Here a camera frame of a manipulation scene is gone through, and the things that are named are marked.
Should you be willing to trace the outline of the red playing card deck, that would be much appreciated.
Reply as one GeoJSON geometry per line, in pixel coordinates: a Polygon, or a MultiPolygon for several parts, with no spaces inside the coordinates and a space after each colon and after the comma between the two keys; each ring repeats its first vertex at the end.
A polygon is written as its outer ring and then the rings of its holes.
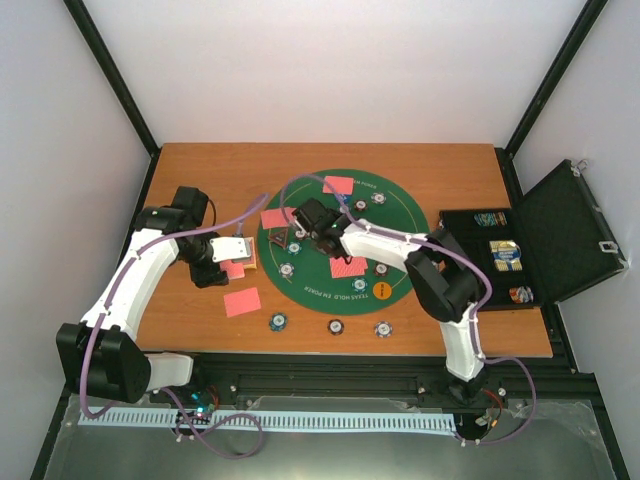
{"type": "Polygon", "coordinates": [[[220,269],[226,273],[229,280],[237,280],[245,277],[244,265],[225,260],[219,263],[220,269]]]}

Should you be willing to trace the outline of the red card bottom mat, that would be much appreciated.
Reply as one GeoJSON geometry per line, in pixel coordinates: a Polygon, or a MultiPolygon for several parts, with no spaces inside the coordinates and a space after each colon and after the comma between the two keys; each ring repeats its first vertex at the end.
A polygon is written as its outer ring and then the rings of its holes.
{"type": "Polygon", "coordinates": [[[368,268],[368,263],[364,257],[351,257],[349,262],[343,258],[330,258],[329,267],[331,277],[339,279],[364,275],[368,268]]]}

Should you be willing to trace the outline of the black triangular dealer button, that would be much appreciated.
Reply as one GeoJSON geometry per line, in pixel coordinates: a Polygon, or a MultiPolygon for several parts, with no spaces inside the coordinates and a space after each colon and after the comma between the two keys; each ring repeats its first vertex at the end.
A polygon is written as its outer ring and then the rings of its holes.
{"type": "Polygon", "coordinates": [[[270,243],[285,249],[288,245],[288,233],[289,230],[287,228],[280,228],[270,232],[267,238],[270,243]]]}

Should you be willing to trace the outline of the red card top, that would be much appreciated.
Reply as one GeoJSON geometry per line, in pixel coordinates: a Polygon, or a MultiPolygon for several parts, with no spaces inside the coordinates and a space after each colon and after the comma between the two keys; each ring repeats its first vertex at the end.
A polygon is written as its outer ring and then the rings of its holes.
{"type": "Polygon", "coordinates": [[[332,193],[332,190],[329,186],[333,187],[333,190],[336,193],[342,195],[351,195],[354,189],[354,179],[351,177],[344,176],[326,176],[324,178],[325,184],[323,186],[323,193],[332,193]]]}

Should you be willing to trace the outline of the orange round blind button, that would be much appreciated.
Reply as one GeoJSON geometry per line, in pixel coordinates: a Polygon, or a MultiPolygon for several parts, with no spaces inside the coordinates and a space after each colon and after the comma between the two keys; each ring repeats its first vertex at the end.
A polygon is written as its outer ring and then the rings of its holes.
{"type": "Polygon", "coordinates": [[[393,288],[389,283],[379,281],[373,285],[372,294],[376,299],[386,301],[392,297],[393,288]]]}

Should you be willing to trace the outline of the teal poker chip stack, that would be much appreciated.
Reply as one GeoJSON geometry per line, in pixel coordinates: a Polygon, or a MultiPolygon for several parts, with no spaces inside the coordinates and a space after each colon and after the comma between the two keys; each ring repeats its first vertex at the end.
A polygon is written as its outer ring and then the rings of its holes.
{"type": "Polygon", "coordinates": [[[281,332],[287,326],[288,318],[283,313],[275,313],[269,321],[269,328],[272,332],[281,332]]]}

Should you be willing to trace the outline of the brown poker chip stack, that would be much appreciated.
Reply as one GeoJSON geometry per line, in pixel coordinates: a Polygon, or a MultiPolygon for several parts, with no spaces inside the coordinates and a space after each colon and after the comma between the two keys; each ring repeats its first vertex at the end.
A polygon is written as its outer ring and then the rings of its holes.
{"type": "Polygon", "coordinates": [[[328,323],[328,330],[332,335],[340,335],[344,332],[344,324],[338,319],[331,320],[328,323]]]}

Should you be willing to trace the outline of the blue white chip stack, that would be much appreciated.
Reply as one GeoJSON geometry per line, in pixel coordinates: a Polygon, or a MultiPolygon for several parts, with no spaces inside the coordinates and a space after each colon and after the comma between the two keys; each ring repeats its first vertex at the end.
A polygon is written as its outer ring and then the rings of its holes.
{"type": "Polygon", "coordinates": [[[374,327],[374,333],[379,338],[388,338],[393,333],[393,327],[389,322],[378,322],[374,327]]]}

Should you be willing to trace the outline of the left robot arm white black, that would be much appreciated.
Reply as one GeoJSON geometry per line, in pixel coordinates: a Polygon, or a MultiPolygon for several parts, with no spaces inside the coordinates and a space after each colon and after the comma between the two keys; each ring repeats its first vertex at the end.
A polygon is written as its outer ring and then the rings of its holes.
{"type": "Polygon", "coordinates": [[[56,345],[67,387],[82,398],[134,403],[172,387],[186,402],[201,400],[208,378],[188,354],[144,353],[136,343],[141,319],[160,279],[174,263],[187,264],[198,288],[225,286],[214,260],[215,232],[197,233],[209,197],[181,186],[172,202],[147,207],[136,218],[129,248],[103,294],[77,324],[65,323],[56,345]]]}

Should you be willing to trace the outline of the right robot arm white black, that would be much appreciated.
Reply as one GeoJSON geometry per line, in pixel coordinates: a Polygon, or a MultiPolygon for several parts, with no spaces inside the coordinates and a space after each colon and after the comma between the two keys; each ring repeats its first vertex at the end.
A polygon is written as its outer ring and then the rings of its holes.
{"type": "Polygon", "coordinates": [[[487,381],[478,310],[492,295],[487,276],[450,232],[402,232],[354,217],[317,199],[292,213],[293,226],[331,258],[364,257],[405,273],[422,309],[439,322],[446,350],[445,391],[469,405],[487,381]]]}

